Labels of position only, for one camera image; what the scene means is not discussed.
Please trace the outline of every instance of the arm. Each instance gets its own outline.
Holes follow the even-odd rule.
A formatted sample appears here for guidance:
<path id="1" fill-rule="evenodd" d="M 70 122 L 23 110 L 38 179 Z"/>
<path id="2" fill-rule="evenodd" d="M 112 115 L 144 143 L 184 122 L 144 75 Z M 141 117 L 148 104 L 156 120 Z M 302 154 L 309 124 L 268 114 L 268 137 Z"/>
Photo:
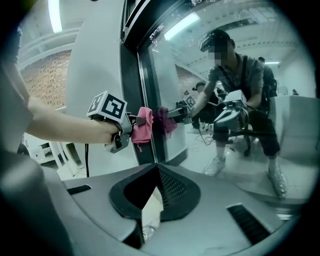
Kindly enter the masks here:
<path id="1" fill-rule="evenodd" d="M 112 134 L 118 132 L 115 125 L 67 116 L 29 96 L 17 65 L 21 35 L 18 28 L 6 42 L 0 59 L 0 69 L 33 114 L 27 132 L 50 141 L 111 143 Z"/>
<path id="2" fill-rule="evenodd" d="M 208 103 L 212 92 L 216 88 L 218 81 L 217 71 L 215 67 L 211 68 L 208 73 L 208 82 L 206 83 L 203 92 L 201 92 L 196 99 L 196 103 L 192 109 L 191 117 L 194 117 L 198 114 Z"/>
<path id="3" fill-rule="evenodd" d="M 28 108 L 33 113 L 27 133 L 40 139 L 74 143 L 110 144 L 118 128 L 110 123 L 88 120 L 59 113 L 40 100 L 30 97 Z"/>
<path id="4" fill-rule="evenodd" d="M 262 88 L 263 88 L 263 66 L 256 60 L 252 65 L 251 77 L 251 98 L 247 101 L 248 112 L 257 109 L 261 103 Z"/>

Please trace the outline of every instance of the pink cloth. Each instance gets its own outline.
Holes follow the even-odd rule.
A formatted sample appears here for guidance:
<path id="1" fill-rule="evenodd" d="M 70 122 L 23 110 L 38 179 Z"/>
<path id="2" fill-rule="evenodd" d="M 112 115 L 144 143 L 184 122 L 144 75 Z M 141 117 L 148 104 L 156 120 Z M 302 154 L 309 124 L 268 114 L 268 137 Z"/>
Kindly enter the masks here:
<path id="1" fill-rule="evenodd" d="M 138 117 L 145 118 L 145 124 L 135 125 L 133 127 L 131 141 L 136 144 L 140 152 L 142 152 L 139 143 L 148 143 L 150 141 L 154 117 L 152 116 L 152 110 L 144 106 L 140 107 Z"/>

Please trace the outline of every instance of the brick wall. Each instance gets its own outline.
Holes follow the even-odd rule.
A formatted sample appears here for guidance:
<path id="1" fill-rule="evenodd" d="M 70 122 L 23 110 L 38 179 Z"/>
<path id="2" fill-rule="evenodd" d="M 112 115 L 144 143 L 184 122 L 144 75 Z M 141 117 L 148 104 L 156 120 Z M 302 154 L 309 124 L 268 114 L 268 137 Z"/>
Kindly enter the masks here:
<path id="1" fill-rule="evenodd" d="M 197 91 L 193 91 L 192 88 L 196 87 L 196 84 L 203 80 L 180 66 L 176 65 L 175 68 L 179 79 L 181 98 L 183 99 L 186 96 L 184 92 L 188 91 L 196 99 L 198 93 Z"/>
<path id="2" fill-rule="evenodd" d="M 29 94 L 53 107 L 66 105 L 65 87 L 71 50 L 38 60 L 21 70 Z"/>

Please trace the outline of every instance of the white sneaker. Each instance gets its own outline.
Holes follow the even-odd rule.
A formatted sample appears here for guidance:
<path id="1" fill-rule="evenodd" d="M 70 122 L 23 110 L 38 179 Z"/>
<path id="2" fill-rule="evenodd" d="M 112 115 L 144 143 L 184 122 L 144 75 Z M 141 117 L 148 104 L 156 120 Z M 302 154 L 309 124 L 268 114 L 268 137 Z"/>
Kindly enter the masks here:
<path id="1" fill-rule="evenodd" d="M 226 158 L 221 159 L 218 156 L 215 156 L 209 164 L 203 169 L 203 174 L 209 176 L 216 176 L 223 167 L 226 165 Z"/>
<path id="2" fill-rule="evenodd" d="M 274 191 L 279 197 L 284 197 L 287 193 L 287 186 L 285 182 L 284 175 L 281 172 L 280 166 L 277 165 L 277 167 L 274 170 L 271 170 L 269 168 L 268 176 L 271 180 L 271 183 L 273 185 Z"/>

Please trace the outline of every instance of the white wall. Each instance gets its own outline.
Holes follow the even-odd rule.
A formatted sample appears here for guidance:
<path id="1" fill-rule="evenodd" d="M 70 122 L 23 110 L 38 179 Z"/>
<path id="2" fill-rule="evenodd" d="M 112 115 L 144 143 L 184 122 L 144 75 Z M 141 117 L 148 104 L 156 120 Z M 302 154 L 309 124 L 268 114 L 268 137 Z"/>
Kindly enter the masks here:
<path id="1" fill-rule="evenodd" d="M 300 163 L 318 163 L 320 100 L 292 95 L 272 97 L 270 109 L 280 156 Z"/>
<path id="2" fill-rule="evenodd" d="M 300 96 L 316 97 L 315 64 L 307 49 L 298 48 L 279 68 L 279 86 L 286 86 L 289 95 L 295 89 Z"/>
<path id="3" fill-rule="evenodd" d="M 87 118 L 97 94 L 108 90 L 123 99 L 120 73 L 120 31 L 124 0 L 94 2 L 73 46 L 66 78 L 67 114 Z M 85 145 L 75 144 L 85 164 Z M 111 154 L 103 144 L 89 145 L 91 176 L 125 170 L 138 165 L 133 145 Z"/>

